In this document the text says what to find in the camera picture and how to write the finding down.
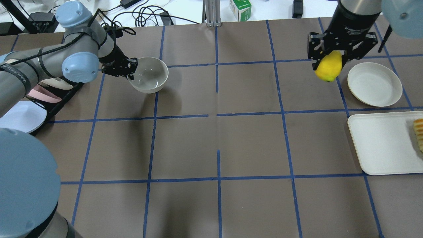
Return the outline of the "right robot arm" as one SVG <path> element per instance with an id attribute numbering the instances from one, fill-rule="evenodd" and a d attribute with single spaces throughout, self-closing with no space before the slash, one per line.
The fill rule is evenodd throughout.
<path id="1" fill-rule="evenodd" d="M 370 29 L 379 15 L 389 22 L 382 46 L 392 32 L 407 39 L 422 38 L 421 0 L 339 0 L 328 28 L 321 34 L 309 33 L 308 58 L 313 60 L 313 70 L 335 50 L 344 52 L 343 66 L 362 59 L 378 43 Z"/>

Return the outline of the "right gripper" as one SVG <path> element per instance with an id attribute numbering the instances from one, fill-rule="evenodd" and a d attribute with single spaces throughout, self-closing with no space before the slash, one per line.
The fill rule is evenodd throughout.
<path id="1" fill-rule="evenodd" d="M 317 70 L 323 58 L 334 50 L 343 51 L 342 66 L 351 60 L 362 59 L 378 43 L 376 33 L 370 32 L 378 16 L 378 10 L 362 15 L 347 7 L 337 7 L 323 33 L 309 33 L 308 59 L 315 61 L 313 70 Z"/>

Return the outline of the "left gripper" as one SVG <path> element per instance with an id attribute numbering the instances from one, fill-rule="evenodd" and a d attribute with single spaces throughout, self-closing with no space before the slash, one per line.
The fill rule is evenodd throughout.
<path id="1" fill-rule="evenodd" d="M 127 77 L 127 80 L 134 80 L 134 73 L 138 66 L 137 58 L 124 57 L 113 61 L 106 61 L 101 58 L 101 72 L 111 76 Z"/>

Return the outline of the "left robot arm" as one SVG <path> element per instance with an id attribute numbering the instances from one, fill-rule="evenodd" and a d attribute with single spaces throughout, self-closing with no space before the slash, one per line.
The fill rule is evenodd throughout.
<path id="1" fill-rule="evenodd" d="M 41 80 L 65 77 L 87 83 L 102 72 L 132 80 L 138 60 L 127 57 L 115 37 L 79 1 L 56 11 L 65 28 L 64 43 L 14 51 L 1 56 L 1 115 L 4 116 Z M 32 135 L 1 128 L 1 237 L 80 238 L 58 212 L 61 189 L 57 163 Z"/>

